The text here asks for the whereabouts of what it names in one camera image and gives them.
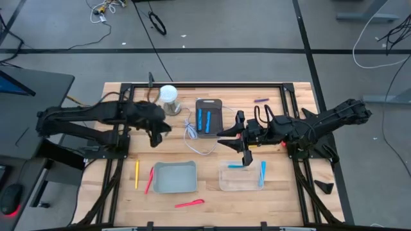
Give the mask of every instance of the clear plastic container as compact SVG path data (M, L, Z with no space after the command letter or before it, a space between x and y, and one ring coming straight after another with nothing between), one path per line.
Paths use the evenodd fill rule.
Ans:
M264 188L261 178L261 162L253 160L243 167L241 161L221 161L219 172L220 189L223 191L257 191Z

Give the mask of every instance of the purple marker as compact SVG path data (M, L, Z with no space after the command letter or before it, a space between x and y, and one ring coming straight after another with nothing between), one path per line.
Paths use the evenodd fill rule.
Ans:
M270 100L270 99L268 99L268 98L267 99L255 99L254 102L259 103L259 102L264 102L264 101L268 101L268 100Z

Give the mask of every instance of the computer mouse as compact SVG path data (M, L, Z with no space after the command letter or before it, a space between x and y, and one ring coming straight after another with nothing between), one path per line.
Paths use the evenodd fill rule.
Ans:
M23 186L21 184L12 184L4 189L0 198L0 209L4 215L10 215L17 210L22 192Z

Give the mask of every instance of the red marker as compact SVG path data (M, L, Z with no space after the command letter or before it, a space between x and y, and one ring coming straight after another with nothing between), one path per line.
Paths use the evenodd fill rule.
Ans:
M152 183L152 180L153 180L153 175L154 175L154 167L152 167L152 170L150 171L150 177L148 179L148 183L146 186L146 190L144 191L144 194L148 193L148 189L150 188L150 184Z
M195 200L189 203L184 203L184 204L180 204L180 205L174 205L175 208L181 208L181 207L185 207L185 206L190 206L190 205L198 205L204 203L203 199L199 199L199 200Z

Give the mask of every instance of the desk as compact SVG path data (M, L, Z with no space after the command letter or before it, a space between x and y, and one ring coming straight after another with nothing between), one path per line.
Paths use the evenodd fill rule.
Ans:
M234 111L243 110L246 119L254 118L254 99L270 98L265 102L270 105L274 114L284 114L280 92L270 83L256 83L259 87L177 87L178 101L182 107L195 111L196 98L218 98L223 105ZM103 94L111 91L119 92L121 83L106 83ZM310 83L293 83L300 115L304 107L316 112L316 104ZM152 91L152 98L158 92ZM134 101L146 99L147 89L139 88L134 91ZM107 100L117 100L112 96ZM287 102L291 108L291 99L287 94ZM166 122L173 127L172 132L164 137L163 142L156 148L151 148L144 131L132 130L128 158L125 159L119 186L118 202L116 204L115 226L143 226L153 221L154 226L260 226L261 221L267 221L270 226L302 225L299 197L295 182L292 161L288 158L286 149L281 145L252 148L254 159L267 162L265 186L262 191L225 192L218 185L218 163L221 160L241 160L242 154L232 149L217 145L208 156L201 156L191 151L182 140L184 120L189 112L184 109L179 115L167 117ZM224 127L230 127L235 114L223 108ZM97 124L99 130L111 129L110 126ZM215 139L199 139L188 141L199 151L213 147ZM134 189L134 167L139 159L139 188ZM185 194L156 194L152 190L144 195L151 167L156 162L184 162L194 160L197 163L197 192ZM74 222L81 220L100 195L106 160L97 160L83 174L82 184L78 195L78 206ZM327 160L311 159L311 171L314 180L335 182L333 171ZM334 188L332 194L325 195L317 186L316 192L328 209L340 220L344 220L338 191ZM306 195L308 215L313 221L313 209ZM191 207L175 209L174 205L203 199L205 203Z
M0 213L1 230L13 230L48 161L39 156L44 139L35 130L37 112L60 106L74 76L13 67L0 67L0 70L36 92L35 96L0 93L0 164L10 167L10 176L0 195L5 187L16 183L20 172L19 183L23 185L18 213L14 216Z

